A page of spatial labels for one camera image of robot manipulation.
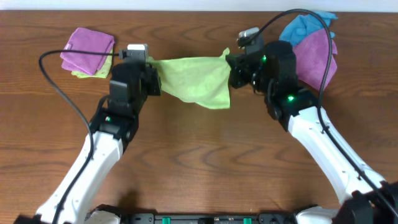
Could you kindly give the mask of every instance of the yellow cloth corner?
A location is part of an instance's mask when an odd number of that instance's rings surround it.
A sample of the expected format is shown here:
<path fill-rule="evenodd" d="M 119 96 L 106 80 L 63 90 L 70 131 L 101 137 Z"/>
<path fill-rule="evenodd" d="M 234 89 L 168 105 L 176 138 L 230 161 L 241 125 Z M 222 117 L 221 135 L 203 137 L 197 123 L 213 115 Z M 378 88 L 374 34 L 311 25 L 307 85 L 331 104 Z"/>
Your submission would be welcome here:
<path fill-rule="evenodd" d="M 193 57 L 151 60 L 162 80 L 162 90 L 186 103 L 209 109 L 230 107 L 228 78 L 231 70 L 225 60 L 229 49 L 220 57 Z"/>
<path fill-rule="evenodd" d="M 101 67 L 100 70 L 97 70 L 97 72 L 94 75 L 87 75 L 84 72 L 80 71 L 72 71 L 72 75 L 75 75 L 78 78 L 106 78 L 108 76 L 109 70 L 111 69 L 112 66 L 112 55 L 108 55 L 106 57 L 104 65 Z"/>

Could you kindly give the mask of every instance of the wooden table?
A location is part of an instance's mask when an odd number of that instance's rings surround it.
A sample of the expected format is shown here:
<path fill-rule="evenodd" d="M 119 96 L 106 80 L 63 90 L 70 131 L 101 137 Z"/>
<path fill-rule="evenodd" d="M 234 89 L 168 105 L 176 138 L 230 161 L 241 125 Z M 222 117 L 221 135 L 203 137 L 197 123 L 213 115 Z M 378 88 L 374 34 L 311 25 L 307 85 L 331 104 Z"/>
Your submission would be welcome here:
<path fill-rule="evenodd" d="M 0 12 L 0 222 L 33 215 L 78 155 L 86 129 L 45 81 L 39 56 L 62 49 L 77 27 L 109 33 L 115 49 L 149 44 L 155 59 L 238 52 L 239 31 L 273 12 Z M 325 92 L 329 117 L 368 164 L 398 180 L 398 15 L 338 13 L 331 30 L 338 71 Z M 275 40 L 294 18 L 265 31 Z M 79 80 L 45 59 L 56 83 L 90 119 L 109 82 Z M 105 179 L 93 207 L 236 212 L 293 210 L 311 203 L 338 208 L 310 154 L 271 120 L 250 88 L 231 90 L 231 109 L 208 110 L 168 94 L 150 97 L 140 128 Z"/>

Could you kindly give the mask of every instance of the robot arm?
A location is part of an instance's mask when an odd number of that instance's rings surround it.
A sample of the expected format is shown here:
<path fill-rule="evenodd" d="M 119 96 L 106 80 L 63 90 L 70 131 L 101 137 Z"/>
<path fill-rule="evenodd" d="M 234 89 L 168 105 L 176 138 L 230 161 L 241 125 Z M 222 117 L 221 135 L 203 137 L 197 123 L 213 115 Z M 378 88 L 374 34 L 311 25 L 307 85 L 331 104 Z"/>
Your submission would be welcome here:
<path fill-rule="evenodd" d="M 123 144 L 112 134 L 97 131 L 94 137 L 94 156 L 80 175 L 79 179 L 68 194 L 64 208 L 59 216 L 59 223 L 83 223 L 91 201 L 113 165 L 123 154 Z M 51 223 L 60 198 L 70 185 L 72 179 L 85 162 L 90 150 L 90 139 L 87 136 L 79 156 L 70 168 L 61 184 L 51 197 L 37 210 L 41 221 Z"/>
<path fill-rule="evenodd" d="M 349 154 L 351 158 L 359 165 L 366 175 L 381 188 L 383 177 L 372 170 L 353 149 L 348 145 L 343 137 L 338 133 L 335 127 L 322 109 L 322 117 L 329 126 L 332 135 L 337 139 L 340 146 Z M 289 133 L 307 149 L 315 159 L 323 173 L 328 177 L 333 186 L 339 203 L 343 204 L 352 197 L 354 191 L 360 191 L 362 194 L 373 191 L 372 188 L 361 178 L 354 170 L 352 165 L 344 158 L 330 138 L 323 132 L 317 116 L 317 108 L 300 110 L 297 116 L 291 116 L 289 120 Z"/>
<path fill-rule="evenodd" d="M 104 178 L 121 158 L 138 130 L 138 115 L 148 95 L 160 95 L 157 70 L 147 63 L 147 46 L 128 45 L 119 57 L 124 60 L 112 68 L 109 96 L 101 99 L 98 110 L 90 121 L 94 139 L 94 154 L 67 195 L 58 223 L 83 223 Z M 108 107 L 102 104 L 107 99 Z M 90 138 L 68 174 L 52 196 L 37 210 L 40 221 L 51 223 L 61 197 L 70 186 L 90 151 Z"/>

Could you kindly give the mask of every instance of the folded pink towel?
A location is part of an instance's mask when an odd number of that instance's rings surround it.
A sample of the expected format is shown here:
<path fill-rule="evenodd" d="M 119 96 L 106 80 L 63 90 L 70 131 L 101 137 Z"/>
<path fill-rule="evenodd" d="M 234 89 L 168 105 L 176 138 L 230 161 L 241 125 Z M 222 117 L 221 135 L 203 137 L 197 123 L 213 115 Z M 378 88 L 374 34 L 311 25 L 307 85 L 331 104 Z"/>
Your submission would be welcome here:
<path fill-rule="evenodd" d="M 113 48 L 113 44 L 114 38 L 112 35 L 79 27 L 70 36 L 65 49 L 108 53 Z M 94 75 L 97 70 L 101 69 L 106 60 L 105 55 L 65 52 L 61 53 L 61 58 L 64 59 L 62 63 L 63 69 L 79 71 L 89 75 Z"/>
<path fill-rule="evenodd" d="M 337 54 L 335 42 L 331 41 L 331 52 Z M 304 81 L 316 90 L 320 90 L 323 74 L 328 60 L 328 37 L 324 29 L 320 29 L 303 39 L 293 48 L 296 54 L 296 73 L 298 79 Z M 333 78 L 337 64 L 333 55 L 329 67 L 325 88 Z"/>

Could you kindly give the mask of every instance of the blue cloth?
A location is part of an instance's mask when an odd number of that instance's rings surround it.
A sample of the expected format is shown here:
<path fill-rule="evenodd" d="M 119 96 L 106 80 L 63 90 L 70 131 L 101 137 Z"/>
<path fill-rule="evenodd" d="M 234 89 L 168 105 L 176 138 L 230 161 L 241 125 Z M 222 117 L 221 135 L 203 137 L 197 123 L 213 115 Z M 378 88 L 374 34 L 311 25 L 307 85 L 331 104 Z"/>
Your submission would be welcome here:
<path fill-rule="evenodd" d="M 326 23 L 330 25 L 332 19 L 338 19 L 336 15 L 330 12 L 315 11 Z M 317 18 L 311 15 L 299 15 L 289 25 L 286 26 L 284 31 L 281 33 L 279 40 L 290 42 L 293 46 L 299 44 L 306 36 L 312 34 L 315 31 L 323 29 L 321 22 Z M 331 38 L 334 38 L 335 34 L 330 32 Z"/>

